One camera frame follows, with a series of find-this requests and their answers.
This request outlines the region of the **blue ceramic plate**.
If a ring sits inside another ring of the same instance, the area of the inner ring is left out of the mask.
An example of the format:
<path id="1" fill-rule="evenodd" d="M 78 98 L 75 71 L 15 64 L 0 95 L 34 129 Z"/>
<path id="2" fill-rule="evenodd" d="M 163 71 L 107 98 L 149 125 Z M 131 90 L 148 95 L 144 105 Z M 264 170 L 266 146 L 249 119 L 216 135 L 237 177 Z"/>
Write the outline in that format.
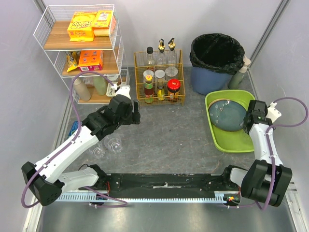
<path id="1" fill-rule="evenodd" d="M 246 109 L 232 100 L 218 100 L 208 109 L 211 124 L 227 131 L 235 132 L 242 129 Z"/>

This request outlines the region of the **red lid sauce jar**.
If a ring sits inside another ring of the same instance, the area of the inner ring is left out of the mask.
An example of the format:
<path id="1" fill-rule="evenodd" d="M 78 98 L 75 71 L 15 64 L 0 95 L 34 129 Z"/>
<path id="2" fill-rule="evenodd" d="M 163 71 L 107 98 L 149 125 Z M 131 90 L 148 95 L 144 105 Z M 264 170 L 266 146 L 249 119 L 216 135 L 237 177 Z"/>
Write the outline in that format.
<path id="1" fill-rule="evenodd" d="M 170 79 L 167 83 L 168 99 L 171 103 L 176 103 L 180 93 L 181 83 L 177 79 Z"/>

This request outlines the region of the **glass oil bottle gold spout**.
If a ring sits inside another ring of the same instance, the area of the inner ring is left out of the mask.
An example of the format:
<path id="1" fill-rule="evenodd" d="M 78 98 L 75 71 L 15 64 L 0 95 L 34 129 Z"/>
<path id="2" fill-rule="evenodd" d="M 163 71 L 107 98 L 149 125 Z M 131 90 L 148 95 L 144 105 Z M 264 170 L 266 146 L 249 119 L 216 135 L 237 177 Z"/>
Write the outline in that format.
<path id="1" fill-rule="evenodd" d="M 178 61 L 177 53 L 175 51 L 176 44 L 174 40 L 175 38 L 171 38 L 170 41 L 168 42 L 169 52 L 168 52 L 168 57 L 167 57 L 167 64 L 171 67 L 176 68 L 179 61 Z"/>

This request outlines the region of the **white lid spice jar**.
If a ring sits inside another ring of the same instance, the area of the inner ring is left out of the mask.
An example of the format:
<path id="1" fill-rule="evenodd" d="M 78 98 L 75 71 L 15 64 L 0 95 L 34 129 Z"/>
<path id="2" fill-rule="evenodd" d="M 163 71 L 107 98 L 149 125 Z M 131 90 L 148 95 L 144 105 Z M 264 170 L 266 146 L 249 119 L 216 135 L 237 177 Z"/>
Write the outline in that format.
<path id="1" fill-rule="evenodd" d="M 145 70 L 145 71 L 143 72 L 143 77 L 146 77 L 146 76 L 148 76 L 148 75 L 150 75 L 151 77 L 153 77 L 153 76 L 154 76 L 154 72 L 153 72 L 152 70 L 149 70 L 149 69 Z"/>

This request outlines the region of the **beige round plate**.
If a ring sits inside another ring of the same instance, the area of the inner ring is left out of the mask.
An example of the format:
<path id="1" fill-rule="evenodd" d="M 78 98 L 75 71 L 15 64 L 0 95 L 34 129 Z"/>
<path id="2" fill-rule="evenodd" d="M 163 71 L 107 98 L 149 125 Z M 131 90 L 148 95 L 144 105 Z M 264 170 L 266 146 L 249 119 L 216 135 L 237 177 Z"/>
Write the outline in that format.
<path id="1" fill-rule="evenodd" d="M 229 103 L 230 100 L 225 98 L 213 100 L 208 106 L 208 112 L 211 116 L 219 114 L 223 111 L 225 106 L 229 105 Z"/>

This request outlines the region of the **tall clear jar silver lid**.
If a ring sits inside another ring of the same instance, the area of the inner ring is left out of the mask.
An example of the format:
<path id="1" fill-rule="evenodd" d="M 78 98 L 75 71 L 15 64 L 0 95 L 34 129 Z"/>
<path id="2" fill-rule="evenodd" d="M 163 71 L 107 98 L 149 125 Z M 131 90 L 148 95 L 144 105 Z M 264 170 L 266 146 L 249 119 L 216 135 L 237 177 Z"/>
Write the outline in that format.
<path id="1" fill-rule="evenodd" d="M 168 82 L 169 80 L 172 79 L 179 79 L 179 71 L 176 67 L 173 66 L 169 66 L 165 69 L 165 77 L 166 77 L 166 81 Z"/>

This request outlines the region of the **small yellow spice bottle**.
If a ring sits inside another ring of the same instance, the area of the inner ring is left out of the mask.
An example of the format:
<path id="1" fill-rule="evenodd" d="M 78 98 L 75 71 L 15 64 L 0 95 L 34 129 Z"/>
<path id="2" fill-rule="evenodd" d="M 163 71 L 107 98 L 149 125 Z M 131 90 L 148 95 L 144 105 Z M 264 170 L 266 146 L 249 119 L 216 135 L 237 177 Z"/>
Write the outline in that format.
<path id="1" fill-rule="evenodd" d="M 165 99 L 165 90 L 163 84 L 157 84 L 157 97 L 159 101 L 163 101 Z"/>

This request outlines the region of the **dark soy sauce bottle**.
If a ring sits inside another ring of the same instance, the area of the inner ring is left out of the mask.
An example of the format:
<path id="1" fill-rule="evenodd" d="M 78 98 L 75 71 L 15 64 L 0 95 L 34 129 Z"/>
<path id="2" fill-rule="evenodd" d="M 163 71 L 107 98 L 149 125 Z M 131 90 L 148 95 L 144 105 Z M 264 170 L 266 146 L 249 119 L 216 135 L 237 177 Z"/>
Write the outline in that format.
<path id="1" fill-rule="evenodd" d="M 146 49 L 146 59 L 145 59 L 145 66 L 154 66 L 155 59 L 154 59 L 154 51 L 151 46 L 147 47 Z"/>

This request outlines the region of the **silver lid spice jar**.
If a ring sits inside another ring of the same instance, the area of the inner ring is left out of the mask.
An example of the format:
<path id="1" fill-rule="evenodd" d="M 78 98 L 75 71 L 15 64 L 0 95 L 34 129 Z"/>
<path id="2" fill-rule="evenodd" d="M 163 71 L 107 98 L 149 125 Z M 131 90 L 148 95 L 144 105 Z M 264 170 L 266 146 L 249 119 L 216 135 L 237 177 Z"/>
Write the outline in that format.
<path id="1" fill-rule="evenodd" d="M 164 70 L 156 70 L 154 73 L 154 77 L 157 84 L 164 84 L 165 82 L 165 71 Z"/>

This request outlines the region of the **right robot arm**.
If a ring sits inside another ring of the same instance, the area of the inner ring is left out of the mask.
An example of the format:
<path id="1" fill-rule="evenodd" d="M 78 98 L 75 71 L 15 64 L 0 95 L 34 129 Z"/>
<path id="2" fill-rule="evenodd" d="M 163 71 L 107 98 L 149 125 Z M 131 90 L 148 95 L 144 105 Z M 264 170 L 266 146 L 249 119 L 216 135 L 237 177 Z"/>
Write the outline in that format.
<path id="1" fill-rule="evenodd" d="M 278 207 L 292 179 L 292 170 L 284 167 L 273 140 L 272 120 L 263 101 L 251 100 L 243 129 L 253 143 L 255 161 L 249 170 L 229 165 L 229 180 L 240 187 L 241 196 L 264 205 Z"/>

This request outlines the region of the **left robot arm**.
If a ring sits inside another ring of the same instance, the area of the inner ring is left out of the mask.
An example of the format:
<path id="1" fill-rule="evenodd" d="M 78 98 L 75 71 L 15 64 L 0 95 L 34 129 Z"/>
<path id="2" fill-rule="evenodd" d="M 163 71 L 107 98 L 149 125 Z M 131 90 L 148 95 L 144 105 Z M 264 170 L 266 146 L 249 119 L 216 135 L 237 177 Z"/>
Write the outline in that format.
<path id="1" fill-rule="evenodd" d="M 114 133 L 121 125 L 140 124 L 139 101 L 124 95 L 113 97 L 108 105 L 89 114 L 77 131 L 56 150 L 35 164 L 26 162 L 21 171 L 26 187 L 22 193 L 22 205 L 26 191 L 30 190 L 37 202 L 47 206 L 59 196 L 79 188 L 97 187 L 105 180 L 106 173 L 98 165 L 70 173 L 64 170 L 87 149 L 106 136 Z"/>

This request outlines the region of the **yellow cap sauce bottle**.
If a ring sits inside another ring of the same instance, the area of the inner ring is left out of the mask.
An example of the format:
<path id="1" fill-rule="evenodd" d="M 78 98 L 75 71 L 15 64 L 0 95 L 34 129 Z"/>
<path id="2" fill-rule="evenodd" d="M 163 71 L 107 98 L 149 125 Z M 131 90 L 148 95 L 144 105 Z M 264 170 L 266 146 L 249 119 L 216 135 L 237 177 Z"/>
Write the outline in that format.
<path id="1" fill-rule="evenodd" d="M 154 100 L 154 85 L 153 85 L 153 77 L 151 75 L 146 75 L 145 83 L 144 83 L 144 95 L 145 102 L 152 103 Z"/>

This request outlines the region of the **clear plastic cup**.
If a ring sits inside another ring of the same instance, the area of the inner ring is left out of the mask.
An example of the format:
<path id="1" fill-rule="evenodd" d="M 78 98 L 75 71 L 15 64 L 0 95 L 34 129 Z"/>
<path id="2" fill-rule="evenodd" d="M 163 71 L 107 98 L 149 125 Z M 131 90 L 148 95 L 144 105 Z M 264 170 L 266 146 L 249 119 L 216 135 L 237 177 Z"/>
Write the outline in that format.
<path id="1" fill-rule="evenodd" d="M 103 147 L 102 142 L 98 142 L 95 145 L 91 146 L 88 149 L 88 151 L 91 155 L 94 155 L 97 159 L 100 159 L 105 155 L 105 149 Z"/>
<path id="2" fill-rule="evenodd" d="M 113 133 L 107 135 L 104 138 L 104 145 L 109 151 L 115 154 L 120 153 L 123 150 L 122 139 L 119 134 Z"/>

